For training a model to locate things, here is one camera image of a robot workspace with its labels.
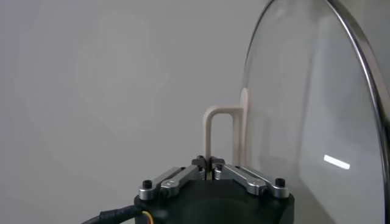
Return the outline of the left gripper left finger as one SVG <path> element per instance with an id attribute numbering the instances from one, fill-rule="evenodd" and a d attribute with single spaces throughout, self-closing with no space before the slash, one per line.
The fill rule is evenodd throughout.
<path id="1" fill-rule="evenodd" d="M 189 181 L 205 180 L 207 171 L 206 159 L 199 155 L 188 167 L 173 167 L 157 178 L 144 180 L 139 188 L 141 200 L 154 200 L 160 194 L 164 197 L 176 196 Z"/>

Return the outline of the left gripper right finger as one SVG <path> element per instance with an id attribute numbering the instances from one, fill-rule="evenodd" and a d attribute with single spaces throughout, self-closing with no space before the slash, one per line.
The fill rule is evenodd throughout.
<path id="1" fill-rule="evenodd" d="M 210 166 L 215 180 L 234 180 L 252 195 L 268 193 L 274 198 L 289 197 L 284 178 L 271 178 L 247 166 L 226 164 L 222 158 L 214 156 L 210 158 Z"/>

